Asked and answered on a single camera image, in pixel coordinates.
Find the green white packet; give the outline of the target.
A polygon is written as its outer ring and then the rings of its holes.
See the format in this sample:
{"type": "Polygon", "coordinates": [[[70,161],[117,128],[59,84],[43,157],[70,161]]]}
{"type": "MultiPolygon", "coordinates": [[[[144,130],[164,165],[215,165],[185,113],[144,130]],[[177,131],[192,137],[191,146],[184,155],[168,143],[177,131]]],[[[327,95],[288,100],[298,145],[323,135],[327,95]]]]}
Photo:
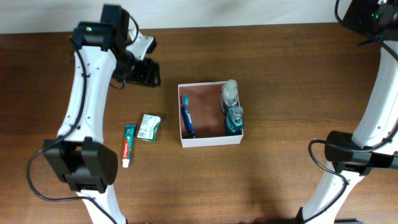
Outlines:
{"type": "Polygon", "coordinates": [[[154,142],[160,122],[161,118],[159,116],[145,114],[142,118],[137,138],[143,141],[154,142]]]}

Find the green Colgate toothpaste tube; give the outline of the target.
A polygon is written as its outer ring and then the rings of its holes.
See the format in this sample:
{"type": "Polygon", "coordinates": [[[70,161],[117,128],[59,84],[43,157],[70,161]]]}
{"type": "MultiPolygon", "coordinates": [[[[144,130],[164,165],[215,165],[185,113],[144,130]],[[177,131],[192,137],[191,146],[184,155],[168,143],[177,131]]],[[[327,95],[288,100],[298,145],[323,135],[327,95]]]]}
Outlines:
{"type": "Polygon", "coordinates": [[[123,168],[129,167],[132,158],[135,130],[136,130],[135,124],[128,124],[125,126],[124,129],[124,147],[123,147],[123,158],[122,158],[123,168]]]}

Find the purple liquid bottle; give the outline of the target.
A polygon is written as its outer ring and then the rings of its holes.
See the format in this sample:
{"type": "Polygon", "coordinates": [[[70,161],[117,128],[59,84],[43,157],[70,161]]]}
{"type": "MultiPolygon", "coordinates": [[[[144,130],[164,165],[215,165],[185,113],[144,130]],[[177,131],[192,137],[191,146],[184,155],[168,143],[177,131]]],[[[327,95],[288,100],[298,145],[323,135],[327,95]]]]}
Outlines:
{"type": "Polygon", "coordinates": [[[238,84],[235,80],[228,80],[221,88],[220,107],[223,114],[226,114],[230,106],[238,104],[238,84]]]}

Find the teal Listerine mouthwash bottle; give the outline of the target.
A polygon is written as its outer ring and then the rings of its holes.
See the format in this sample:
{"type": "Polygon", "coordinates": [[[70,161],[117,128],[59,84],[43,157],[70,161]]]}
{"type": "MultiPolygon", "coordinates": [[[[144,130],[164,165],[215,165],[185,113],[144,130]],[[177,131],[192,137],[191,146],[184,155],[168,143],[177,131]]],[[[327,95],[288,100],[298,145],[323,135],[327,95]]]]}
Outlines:
{"type": "Polygon", "coordinates": [[[224,122],[227,136],[237,136],[243,133],[243,108],[240,106],[230,106],[226,112],[224,122]]]}

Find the blue white toothbrush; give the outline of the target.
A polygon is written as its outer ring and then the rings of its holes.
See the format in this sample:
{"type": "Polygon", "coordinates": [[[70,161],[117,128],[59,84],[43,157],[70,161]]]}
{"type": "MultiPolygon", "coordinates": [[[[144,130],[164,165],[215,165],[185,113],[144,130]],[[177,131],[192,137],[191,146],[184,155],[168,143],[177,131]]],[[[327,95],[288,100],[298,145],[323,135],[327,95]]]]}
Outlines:
{"type": "Polygon", "coordinates": [[[182,116],[185,116],[187,114],[187,106],[189,105],[189,97],[185,95],[181,96],[181,104],[181,113],[182,116]]]}

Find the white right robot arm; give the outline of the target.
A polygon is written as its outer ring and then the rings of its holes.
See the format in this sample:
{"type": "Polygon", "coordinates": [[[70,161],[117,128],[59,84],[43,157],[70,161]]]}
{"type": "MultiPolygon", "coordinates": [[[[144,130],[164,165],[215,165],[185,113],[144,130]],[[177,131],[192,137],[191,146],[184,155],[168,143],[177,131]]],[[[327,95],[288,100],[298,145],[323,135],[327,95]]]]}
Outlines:
{"type": "Polygon", "coordinates": [[[376,81],[363,118],[353,133],[331,131],[323,144],[327,163],[296,223],[334,223],[352,189],[373,169],[397,169],[397,1],[351,1],[343,27],[381,48],[376,81]]]}

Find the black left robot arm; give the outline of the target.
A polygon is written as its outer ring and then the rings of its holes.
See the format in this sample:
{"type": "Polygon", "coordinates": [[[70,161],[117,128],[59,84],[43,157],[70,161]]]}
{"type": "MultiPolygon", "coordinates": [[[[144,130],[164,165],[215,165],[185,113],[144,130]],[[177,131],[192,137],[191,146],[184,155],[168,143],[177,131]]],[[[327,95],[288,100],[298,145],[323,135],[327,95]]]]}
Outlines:
{"type": "Polygon", "coordinates": [[[63,123],[41,153],[56,176],[85,204],[93,223],[126,223],[114,181],[117,154],[104,145],[103,116],[112,80],[157,87],[159,64],[149,54],[157,42],[133,29],[132,16],[119,5],[103,6],[98,22],[81,21],[73,31],[75,74],[63,123]]]}

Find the white square cardboard box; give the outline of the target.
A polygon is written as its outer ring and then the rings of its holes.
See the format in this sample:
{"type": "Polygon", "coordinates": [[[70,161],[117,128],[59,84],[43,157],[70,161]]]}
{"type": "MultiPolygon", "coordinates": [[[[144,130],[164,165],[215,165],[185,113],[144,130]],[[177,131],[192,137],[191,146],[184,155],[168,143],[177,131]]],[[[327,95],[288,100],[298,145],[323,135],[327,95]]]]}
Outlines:
{"type": "Polygon", "coordinates": [[[178,115],[180,122],[180,141],[183,148],[225,146],[240,144],[244,133],[228,136],[224,121],[226,117],[221,111],[221,89],[225,82],[205,82],[179,84],[178,90],[178,115]],[[188,131],[185,127],[182,113],[182,97],[187,96],[190,113],[195,132],[194,138],[187,138],[188,131]]]}

